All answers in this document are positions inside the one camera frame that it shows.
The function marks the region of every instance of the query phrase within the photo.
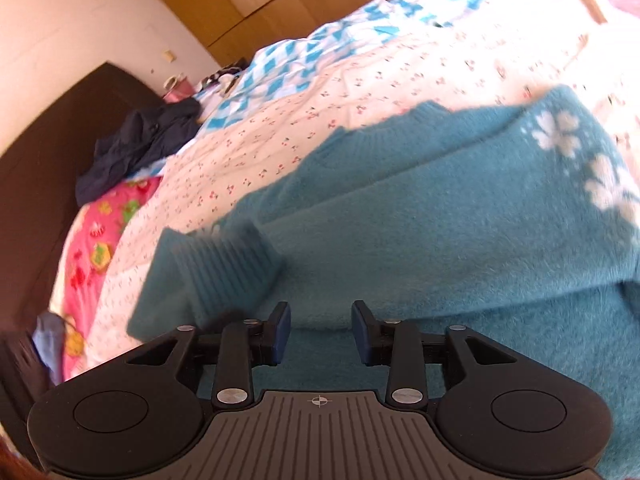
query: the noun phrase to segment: wall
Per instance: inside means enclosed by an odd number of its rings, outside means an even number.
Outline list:
[[[157,92],[175,73],[195,82],[219,68],[161,0],[0,0],[0,153],[106,60]]]

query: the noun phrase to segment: ribbed gray plate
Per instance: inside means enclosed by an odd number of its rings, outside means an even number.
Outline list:
[[[373,392],[266,392],[217,415],[185,456],[144,480],[494,480],[440,442],[418,413]],[[572,480],[600,480],[585,471]]]

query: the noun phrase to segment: silver bolt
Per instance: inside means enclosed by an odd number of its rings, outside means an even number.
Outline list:
[[[246,391],[240,388],[226,388],[218,392],[218,400],[225,404],[237,404],[238,402],[244,402],[249,395]]]
[[[400,404],[415,404],[422,400],[422,393],[413,388],[400,388],[391,394],[392,399]]]

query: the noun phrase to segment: headboard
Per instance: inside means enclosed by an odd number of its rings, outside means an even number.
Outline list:
[[[105,63],[66,91],[0,156],[0,422],[18,450],[38,460],[26,416],[48,375],[29,332],[49,297],[78,206],[76,178],[94,143],[127,113],[162,104],[152,90]]]

